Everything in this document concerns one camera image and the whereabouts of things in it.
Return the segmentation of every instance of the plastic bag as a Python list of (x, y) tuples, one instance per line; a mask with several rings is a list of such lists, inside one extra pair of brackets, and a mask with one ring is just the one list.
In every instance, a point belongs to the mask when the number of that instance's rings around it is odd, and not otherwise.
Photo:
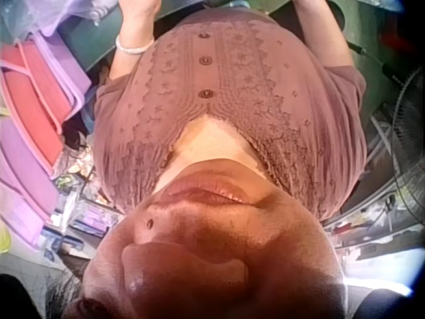
[(12, 37), (25, 39), (40, 30), (49, 37), (71, 15), (93, 20), (105, 17), (118, 0), (1, 0), (1, 15)]

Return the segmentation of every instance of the mouth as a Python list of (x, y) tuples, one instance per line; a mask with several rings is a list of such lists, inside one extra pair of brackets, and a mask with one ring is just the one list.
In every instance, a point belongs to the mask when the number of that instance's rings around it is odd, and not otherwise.
[(182, 200), (209, 205), (252, 205), (249, 196), (228, 177), (213, 172), (196, 172), (177, 178), (159, 196), (157, 203)]

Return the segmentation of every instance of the short sleeve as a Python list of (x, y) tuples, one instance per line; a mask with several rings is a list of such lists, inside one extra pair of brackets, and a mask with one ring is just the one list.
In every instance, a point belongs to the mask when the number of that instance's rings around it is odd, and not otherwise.
[(360, 120), (366, 82), (354, 66), (327, 67), (325, 71), (325, 86), (332, 113), (332, 120), (325, 125), (333, 136), (333, 152), (339, 158), (340, 185), (346, 189), (345, 196), (348, 196), (366, 164), (367, 147)]
[(344, 105), (358, 114), (366, 90), (363, 75), (354, 66), (334, 66), (325, 70), (341, 95)]
[[(113, 162), (111, 157), (115, 156), (110, 150), (110, 134), (114, 127), (114, 114), (118, 102), (124, 90), (127, 87), (130, 74), (121, 76), (114, 80), (108, 80), (107, 83), (99, 87), (97, 91), (97, 101), (94, 106), (94, 165), (96, 171), (104, 183), (109, 183), (112, 176), (108, 176), (109, 163)], [(108, 194), (108, 188), (103, 187), (105, 194)]]

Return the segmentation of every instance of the neck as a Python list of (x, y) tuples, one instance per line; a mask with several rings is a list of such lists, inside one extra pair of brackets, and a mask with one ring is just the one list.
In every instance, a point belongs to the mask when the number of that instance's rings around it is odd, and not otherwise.
[(269, 179), (249, 143), (230, 124), (203, 116), (189, 123), (173, 146), (173, 155), (161, 174), (155, 191), (172, 181), (186, 167), (200, 161), (227, 159)]

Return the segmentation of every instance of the white bracelet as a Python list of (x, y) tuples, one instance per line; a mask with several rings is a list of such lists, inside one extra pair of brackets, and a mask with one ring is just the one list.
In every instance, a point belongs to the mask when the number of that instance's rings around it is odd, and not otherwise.
[(152, 37), (152, 40), (146, 44), (144, 47), (141, 48), (124, 48), (121, 43), (120, 43), (120, 35), (117, 36), (117, 38), (115, 39), (115, 45), (117, 46), (117, 49), (119, 49), (120, 51), (127, 53), (127, 54), (141, 54), (143, 52), (145, 52), (153, 43), (155, 42), (155, 39)]

